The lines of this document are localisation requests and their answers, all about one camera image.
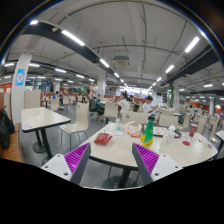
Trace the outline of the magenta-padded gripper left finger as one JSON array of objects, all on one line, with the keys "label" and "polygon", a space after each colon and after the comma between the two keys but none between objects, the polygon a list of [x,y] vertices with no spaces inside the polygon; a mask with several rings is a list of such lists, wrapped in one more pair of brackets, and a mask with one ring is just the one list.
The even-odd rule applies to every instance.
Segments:
[{"label": "magenta-padded gripper left finger", "polygon": [[91,144],[86,143],[66,155],[56,154],[42,166],[42,169],[79,185],[90,153]]}]

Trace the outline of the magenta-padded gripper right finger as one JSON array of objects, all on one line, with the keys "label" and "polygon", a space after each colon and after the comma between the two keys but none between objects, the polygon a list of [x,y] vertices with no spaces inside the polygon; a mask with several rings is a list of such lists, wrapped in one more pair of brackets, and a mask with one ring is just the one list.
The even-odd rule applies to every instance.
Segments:
[{"label": "magenta-padded gripper right finger", "polygon": [[132,144],[132,154],[145,185],[182,169],[182,167],[167,154],[159,155],[137,143]]}]

